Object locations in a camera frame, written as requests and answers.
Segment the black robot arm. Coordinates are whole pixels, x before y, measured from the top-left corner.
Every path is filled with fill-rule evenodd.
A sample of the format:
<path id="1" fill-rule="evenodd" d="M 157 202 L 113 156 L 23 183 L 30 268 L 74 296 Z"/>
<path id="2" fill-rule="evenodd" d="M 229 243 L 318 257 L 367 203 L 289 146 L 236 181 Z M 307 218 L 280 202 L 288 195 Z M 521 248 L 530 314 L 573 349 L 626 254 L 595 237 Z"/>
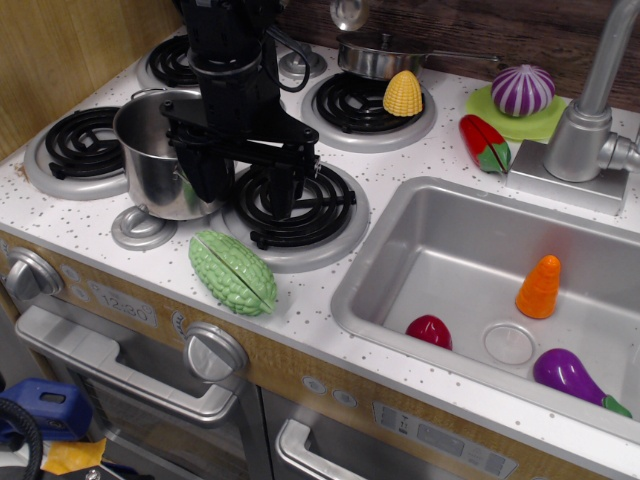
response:
<path id="1" fill-rule="evenodd" d="M 319 167 L 319 135 L 280 103 L 276 45 L 299 47 L 275 25 L 282 2 L 182 1 L 179 8 L 200 95 L 164 103 L 160 112 L 183 172 L 211 202 L 230 192 L 234 162 L 258 166 L 272 215 L 288 218 Z"/>

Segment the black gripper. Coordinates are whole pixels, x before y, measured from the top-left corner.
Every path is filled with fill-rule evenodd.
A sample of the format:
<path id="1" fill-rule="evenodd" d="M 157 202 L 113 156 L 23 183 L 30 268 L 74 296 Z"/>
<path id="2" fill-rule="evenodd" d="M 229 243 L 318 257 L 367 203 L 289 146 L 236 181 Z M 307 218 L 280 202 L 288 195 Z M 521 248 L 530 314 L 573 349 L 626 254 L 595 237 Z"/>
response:
<path id="1" fill-rule="evenodd" d="M 289 218 L 302 195 L 301 173 L 319 168 L 319 134 L 281 106 L 276 51 L 244 49 L 208 58 L 190 49 L 187 59 L 200 95 L 163 104 L 160 112 L 169 120 L 178 162 L 196 195 L 206 203 L 228 200 L 234 161 L 253 163 L 269 169 L 272 216 Z"/>

